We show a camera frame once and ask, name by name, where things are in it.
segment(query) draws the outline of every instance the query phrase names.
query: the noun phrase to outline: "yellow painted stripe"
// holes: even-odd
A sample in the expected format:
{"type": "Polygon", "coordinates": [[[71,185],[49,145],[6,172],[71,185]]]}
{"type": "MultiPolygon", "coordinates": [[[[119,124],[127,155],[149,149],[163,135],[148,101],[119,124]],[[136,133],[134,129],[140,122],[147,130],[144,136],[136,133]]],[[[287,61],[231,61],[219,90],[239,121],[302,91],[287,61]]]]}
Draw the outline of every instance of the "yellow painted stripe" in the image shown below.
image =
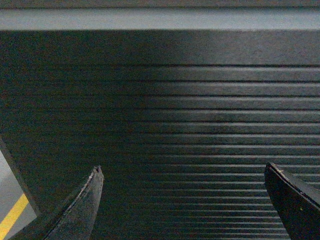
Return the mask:
{"type": "Polygon", "coordinates": [[[14,226],[17,219],[20,217],[22,212],[25,210],[29,201],[25,194],[19,198],[19,200],[11,208],[7,216],[0,223],[0,240],[4,240],[10,229],[14,226]]]}

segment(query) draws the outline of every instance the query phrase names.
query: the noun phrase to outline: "light gray strip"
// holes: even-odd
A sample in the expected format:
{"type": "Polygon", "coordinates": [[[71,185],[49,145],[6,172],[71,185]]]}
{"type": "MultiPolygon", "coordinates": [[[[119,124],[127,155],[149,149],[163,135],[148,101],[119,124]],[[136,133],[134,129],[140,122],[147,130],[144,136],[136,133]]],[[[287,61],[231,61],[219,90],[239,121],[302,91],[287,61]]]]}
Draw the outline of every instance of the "light gray strip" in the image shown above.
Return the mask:
{"type": "Polygon", "coordinates": [[[2,9],[0,30],[319,30],[319,9],[2,9]]]}

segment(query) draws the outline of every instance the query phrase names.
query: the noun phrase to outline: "dark frame edge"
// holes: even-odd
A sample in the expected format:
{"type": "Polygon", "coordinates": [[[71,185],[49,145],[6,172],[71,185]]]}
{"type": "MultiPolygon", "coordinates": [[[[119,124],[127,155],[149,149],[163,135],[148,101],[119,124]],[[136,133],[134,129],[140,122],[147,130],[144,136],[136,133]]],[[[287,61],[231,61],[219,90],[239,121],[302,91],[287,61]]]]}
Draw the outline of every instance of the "dark frame edge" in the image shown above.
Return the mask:
{"type": "Polygon", "coordinates": [[[13,157],[11,156],[9,150],[7,149],[5,142],[2,140],[1,135],[0,135],[0,151],[2,152],[5,160],[7,161],[9,167],[11,168],[11,171],[13,172],[13,175],[15,176],[16,180],[18,181],[22,191],[26,195],[32,209],[34,210],[36,216],[38,217],[41,214],[41,212],[40,212],[38,206],[36,205],[36,202],[35,202],[34,198],[32,197],[30,191],[28,190],[28,187],[25,184],[20,171],[16,167],[15,161],[14,161],[13,157]]]}
{"type": "Polygon", "coordinates": [[[0,9],[66,9],[66,8],[312,8],[320,2],[309,0],[6,0],[0,9]]]}

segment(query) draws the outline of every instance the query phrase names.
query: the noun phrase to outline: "gray floor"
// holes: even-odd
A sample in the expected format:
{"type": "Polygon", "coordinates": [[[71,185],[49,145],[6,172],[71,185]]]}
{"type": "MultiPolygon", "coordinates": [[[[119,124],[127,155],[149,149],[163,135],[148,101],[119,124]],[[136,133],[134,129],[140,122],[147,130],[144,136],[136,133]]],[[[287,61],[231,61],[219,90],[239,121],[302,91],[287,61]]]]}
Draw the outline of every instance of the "gray floor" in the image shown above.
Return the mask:
{"type": "MultiPolygon", "coordinates": [[[[16,177],[0,151],[0,222],[6,217],[22,194],[23,191],[16,177]]],[[[31,205],[28,204],[4,240],[12,237],[36,217],[35,211],[31,205]]]]}

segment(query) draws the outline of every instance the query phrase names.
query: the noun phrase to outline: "black plastic piece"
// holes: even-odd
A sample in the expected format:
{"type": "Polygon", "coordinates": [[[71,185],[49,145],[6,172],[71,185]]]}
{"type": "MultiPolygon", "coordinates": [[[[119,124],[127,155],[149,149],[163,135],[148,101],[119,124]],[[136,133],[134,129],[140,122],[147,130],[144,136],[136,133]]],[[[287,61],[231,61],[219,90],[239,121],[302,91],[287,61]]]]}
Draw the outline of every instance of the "black plastic piece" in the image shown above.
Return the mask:
{"type": "Polygon", "coordinates": [[[10,240],[89,240],[103,181],[101,168],[95,167],[53,213],[42,214],[10,240]]]}
{"type": "Polygon", "coordinates": [[[265,186],[292,240],[320,239],[320,191],[274,163],[265,168],[265,186]]]}

